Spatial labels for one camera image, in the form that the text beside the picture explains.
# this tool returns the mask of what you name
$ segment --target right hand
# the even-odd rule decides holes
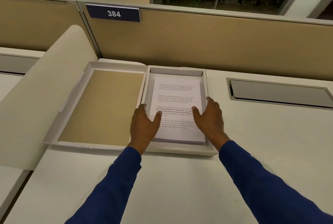
[[[198,108],[192,107],[193,118],[198,128],[219,151],[229,137],[223,131],[222,111],[217,102],[207,97],[206,110],[200,115]]]

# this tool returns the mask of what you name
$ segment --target blue long-sleeve shirt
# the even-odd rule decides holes
[[[267,171],[235,142],[228,141],[221,147],[219,159],[259,224],[333,224],[333,216]],[[125,148],[65,224],[120,223],[140,163],[138,151]]]

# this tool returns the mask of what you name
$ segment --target left hand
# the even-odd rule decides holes
[[[160,128],[162,112],[156,113],[154,121],[149,120],[145,110],[146,104],[141,104],[134,110],[131,122],[131,141],[127,145],[135,148],[140,155],[144,153],[149,143],[154,139]]]

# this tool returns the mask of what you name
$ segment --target paper sheet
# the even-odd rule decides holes
[[[204,143],[204,134],[196,126],[192,106],[202,113],[200,81],[156,76],[149,119],[162,111],[160,128],[155,139]]]

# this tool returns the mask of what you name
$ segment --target white desk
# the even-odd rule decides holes
[[[331,92],[333,83],[207,71],[208,94],[219,102],[231,139],[333,214],[333,111],[232,101],[226,77],[327,86]],[[5,224],[64,223],[118,154],[49,148]],[[141,165],[122,223],[256,223],[218,156],[145,154]]]
[[[0,74],[0,101],[22,76]],[[0,166],[0,219],[21,187],[28,171]]]

